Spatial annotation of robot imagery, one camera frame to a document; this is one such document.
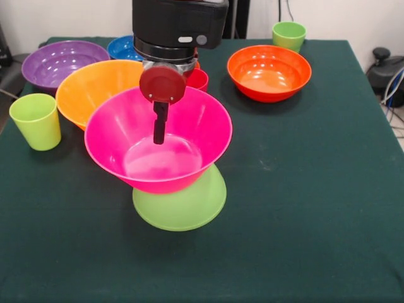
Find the white wall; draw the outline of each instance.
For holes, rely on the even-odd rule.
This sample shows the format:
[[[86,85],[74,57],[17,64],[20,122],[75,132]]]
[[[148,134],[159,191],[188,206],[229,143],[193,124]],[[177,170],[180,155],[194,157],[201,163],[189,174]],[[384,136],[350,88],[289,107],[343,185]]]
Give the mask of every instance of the white wall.
[[[0,0],[0,22],[13,54],[51,36],[132,33],[132,0]]]
[[[308,39],[344,39],[363,69],[372,50],[385,46],[404,55],[404,0],[289,0],[295,21],[307,28]],[[251,0],[248,38],[271,38],[278,21],[278,0]],[[282,19],[289,20],[286,0]]]
[[[283,19],[289,19],[285,0]],[[51,36],[120,36],[132,32],[131,0],[0,0],[12,53],[34,51]],[[270,38],[278,0],[251,0],[249,38]],[[289,0],[309,39],[347,39],[360,64],[383,45],[404,54],[404,0]]]

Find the orange bowl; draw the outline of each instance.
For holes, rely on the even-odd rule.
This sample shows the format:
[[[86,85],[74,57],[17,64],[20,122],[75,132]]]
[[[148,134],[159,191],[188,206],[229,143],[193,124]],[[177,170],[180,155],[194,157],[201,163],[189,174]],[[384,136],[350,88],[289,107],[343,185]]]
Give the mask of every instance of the orange bowl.
[[[56,92],[59,112],[82,130],[105,101],[139,86],[141,62],[110,60],[94,63],[70,74]]]
[[[264,103],[293,96],[311,77],[310,64],[300,54],[272,45],[238,50],[230,57],[227,71],[244,95]]]

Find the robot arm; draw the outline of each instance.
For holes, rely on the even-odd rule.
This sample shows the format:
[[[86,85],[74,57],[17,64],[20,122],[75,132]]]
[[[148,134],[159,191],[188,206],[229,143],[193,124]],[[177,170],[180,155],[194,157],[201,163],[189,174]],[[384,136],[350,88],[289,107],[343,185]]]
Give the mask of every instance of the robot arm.
[[[170,104],[179,101],[196,65],[196,48],[214,49],[229,0],[133,0],[134,48],[145,60],[140,90],[157,114],[154,142],[164,141]]]

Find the plastic cup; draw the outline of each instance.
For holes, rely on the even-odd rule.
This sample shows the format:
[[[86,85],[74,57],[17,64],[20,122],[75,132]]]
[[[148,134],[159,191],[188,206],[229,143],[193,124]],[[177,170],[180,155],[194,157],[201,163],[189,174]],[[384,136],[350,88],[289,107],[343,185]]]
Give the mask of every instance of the plastic cup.
[[[277,46],[300,52],[306,38],[306,28],[297,22],[283,21],[272,28],[272,40]]]
[[[208,90],[209,76],[202,69],[194,69],[187,80],[187,86],[196,88],[203,92]]]
[[[50,150],[61,141],[54,97],[44,93],[26,95],[11,105],[9,114],[32,149]]]

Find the red-orange bowl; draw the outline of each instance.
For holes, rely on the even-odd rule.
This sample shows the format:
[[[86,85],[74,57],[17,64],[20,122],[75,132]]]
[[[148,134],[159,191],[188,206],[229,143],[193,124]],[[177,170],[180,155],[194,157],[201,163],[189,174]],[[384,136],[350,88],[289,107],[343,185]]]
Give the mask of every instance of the red-orange bowl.
[[[238,50],[230,57],[227,71],[244,95],[264,103],[290,98],[311,77],[306,59],[292,50],[273,45]]]

